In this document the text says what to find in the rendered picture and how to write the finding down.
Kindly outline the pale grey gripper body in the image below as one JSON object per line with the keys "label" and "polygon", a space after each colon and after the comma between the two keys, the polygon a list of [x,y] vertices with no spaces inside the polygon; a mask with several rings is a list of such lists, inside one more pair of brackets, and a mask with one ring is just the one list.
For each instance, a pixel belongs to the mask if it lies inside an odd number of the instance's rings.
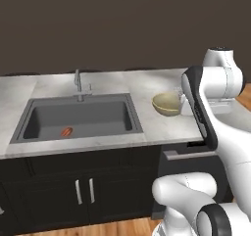
{"label": "pale grey gripper body", "polygon": [[235,98],[210,99],[209,105],[215,115],[230,114],[234,109]]}

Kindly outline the olive green bowl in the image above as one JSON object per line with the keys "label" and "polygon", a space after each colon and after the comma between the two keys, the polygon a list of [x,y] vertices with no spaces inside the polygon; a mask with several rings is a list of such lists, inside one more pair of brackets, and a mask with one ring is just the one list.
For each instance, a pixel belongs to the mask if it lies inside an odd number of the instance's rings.
{"label": "olive green bowl", "polygon": [[174,91],[159,93],[152,98],[152,106],[157,113],[166,117],[180,113],[180,100]]}

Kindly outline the dark grey sink basin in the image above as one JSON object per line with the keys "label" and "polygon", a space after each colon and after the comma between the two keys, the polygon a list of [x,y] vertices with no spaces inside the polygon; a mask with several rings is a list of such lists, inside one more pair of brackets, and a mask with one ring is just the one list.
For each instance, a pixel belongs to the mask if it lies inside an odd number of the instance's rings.
{"label": "dark grey sink basin", "polygon": [[[71,127],[73,133],[62,137]],[[11,144],[142,133],[129,93],[29,99]]]}

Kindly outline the black dishwasher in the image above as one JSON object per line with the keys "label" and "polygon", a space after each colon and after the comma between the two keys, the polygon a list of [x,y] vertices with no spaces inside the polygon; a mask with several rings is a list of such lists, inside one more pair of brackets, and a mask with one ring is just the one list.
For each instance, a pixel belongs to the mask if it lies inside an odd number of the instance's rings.
{"label": "black dishwasher", "polygon": [[148,215],[152,219],[161,219],[164,216],[165,207],[157,204],[153,198],[151,189],[153,181],[165,175],[188,172],[210,173],[216,179],[218,186],[215,201],[219,203],[228,203],[232,201],[233,195],[226,179],[223,164],[218,156],[179,161],[167,161],[163,158],[164,151],[177,151],[179,154],[209,152],[206,146],[188,147],[187,143],[179,143],[148,146],[147,150],[148,164],[150,167],[148,193],[151,198],[148,202]]}

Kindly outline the black cupboard door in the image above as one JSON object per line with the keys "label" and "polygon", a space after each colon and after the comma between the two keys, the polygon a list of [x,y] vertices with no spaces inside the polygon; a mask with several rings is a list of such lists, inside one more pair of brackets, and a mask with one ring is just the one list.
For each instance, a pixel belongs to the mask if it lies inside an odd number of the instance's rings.
{"label": "black cupboard door", "polygon": [[75,181],[80,176],[58,176],[22,184],[19,189],[22,211],[35,229],[60,228],[86,224],[89,221],[86,202],[81,191],[79,205]]}
{"label": "black cupboard door", "polygon": [[93,178],[95,202],[91,204],[89,192],[89,217],[91,224],[141,218],[148,215],[151,200],[148,177],[150,170],[116,170],[97,172]]}

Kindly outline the silver tap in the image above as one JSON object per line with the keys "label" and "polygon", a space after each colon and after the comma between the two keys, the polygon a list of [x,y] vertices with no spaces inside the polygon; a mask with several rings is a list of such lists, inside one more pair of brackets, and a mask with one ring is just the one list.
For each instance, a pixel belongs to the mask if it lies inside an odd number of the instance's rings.
{"label": "silver tap", "polygon": [[75,86],[76,86],[76,97],[79,102],[84,100],[85,96],[89,96],[92,94],[91,84],[88,84],[85,90],[82,90],[80,70],[75,70]]}

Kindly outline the black false drawer front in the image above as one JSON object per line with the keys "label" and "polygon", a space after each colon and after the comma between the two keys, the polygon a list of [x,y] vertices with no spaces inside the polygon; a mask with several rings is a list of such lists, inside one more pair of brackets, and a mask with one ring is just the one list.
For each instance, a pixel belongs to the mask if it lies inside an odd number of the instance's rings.
{"label": "black false drawer front", "polygon": [[74,171],[153,167],[160,153],[160,146],[146,146],[0,160],[0,181]]}

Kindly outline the red sausage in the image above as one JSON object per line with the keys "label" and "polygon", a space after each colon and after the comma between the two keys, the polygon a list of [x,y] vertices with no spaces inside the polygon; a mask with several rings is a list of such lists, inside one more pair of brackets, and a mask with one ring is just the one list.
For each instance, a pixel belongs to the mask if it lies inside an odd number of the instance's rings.
{"label": "red sausage", "polygon": [[73,129],[71,127],[66,127],[61,131],[62,137],[68,137],[73,133]]}

